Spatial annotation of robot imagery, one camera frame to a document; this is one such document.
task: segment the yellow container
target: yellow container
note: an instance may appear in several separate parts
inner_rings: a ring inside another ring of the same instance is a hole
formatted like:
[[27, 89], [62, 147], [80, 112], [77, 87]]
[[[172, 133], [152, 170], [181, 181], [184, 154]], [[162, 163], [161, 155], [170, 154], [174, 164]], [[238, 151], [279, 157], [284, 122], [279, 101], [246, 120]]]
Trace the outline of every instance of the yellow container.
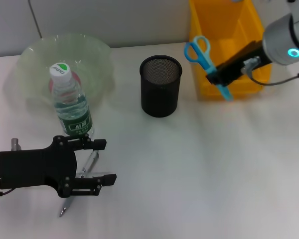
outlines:
[[[211, 44], [210, 57], [216, 66], [227, 61], [252, 41], [260, 41], [264, 28], [251, 0], [189, 0], [191, 8], [190, 41], [204, 35]], [[205, 50], [204, 42], [200, 43]], [[190, 55], [196, 58], [191, 49]], [[206, 72], [199, 64], [193, 64], [196, 83], [206, 100], [223, 100], [216, 86], [206, 79]], [[253, 72], [255, 79], [268, 82], [271, 64]], [[259, 92], [263, 86], [252, 82], [246, 75], [231, 83], [229, 90], [235, 99], [245, 98]]]

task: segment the black mesh cup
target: black mesh cup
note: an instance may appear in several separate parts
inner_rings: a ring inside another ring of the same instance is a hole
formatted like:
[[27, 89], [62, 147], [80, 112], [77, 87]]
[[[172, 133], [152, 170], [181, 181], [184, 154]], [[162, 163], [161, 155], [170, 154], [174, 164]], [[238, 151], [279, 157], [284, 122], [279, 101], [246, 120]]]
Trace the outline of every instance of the black mesh cup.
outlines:
[[162, 118], [177, 108], [182, 68], [174, 58], [164, 55], [146, 59], [140, 67], [142, 109]]

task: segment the bottle cap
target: bottle cap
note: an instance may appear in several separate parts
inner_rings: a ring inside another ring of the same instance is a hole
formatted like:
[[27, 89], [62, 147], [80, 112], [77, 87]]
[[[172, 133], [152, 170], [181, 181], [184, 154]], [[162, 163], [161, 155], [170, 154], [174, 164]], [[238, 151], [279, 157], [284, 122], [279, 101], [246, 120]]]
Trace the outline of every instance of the bottle cap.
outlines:
[[56, 63], [50, 67], [50, 76], [54, 83], [67, 83], [72, 78], [71, 69], [68, 64]]

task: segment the bottle label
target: bottle label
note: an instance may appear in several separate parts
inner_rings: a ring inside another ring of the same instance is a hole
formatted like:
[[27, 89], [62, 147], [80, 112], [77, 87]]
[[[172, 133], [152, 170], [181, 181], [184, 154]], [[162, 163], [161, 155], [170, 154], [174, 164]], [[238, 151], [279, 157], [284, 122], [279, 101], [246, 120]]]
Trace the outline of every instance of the bottle label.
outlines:
[[82, 117], [77, 119], [67, 120], [59, 118], [59, 120], [63, 131], [69, 136], [85, 134], [92, 128], [93, 124], [90, 110], [87, 110]]

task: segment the green glass bowl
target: green glass bowl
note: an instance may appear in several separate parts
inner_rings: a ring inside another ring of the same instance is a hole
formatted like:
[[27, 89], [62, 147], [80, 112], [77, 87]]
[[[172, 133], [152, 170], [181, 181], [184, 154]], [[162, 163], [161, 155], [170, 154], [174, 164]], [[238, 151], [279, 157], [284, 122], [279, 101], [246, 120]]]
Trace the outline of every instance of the green glass bowl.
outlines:
[[88, 99], [103, 93], [113, 73], [111, 48], [94, 37], [65, 34], [43, 38], [28, 47], [18, 59], [14, 76], [25, 98], [52, 103], [49, 67], [67, 63], [80, 78]]

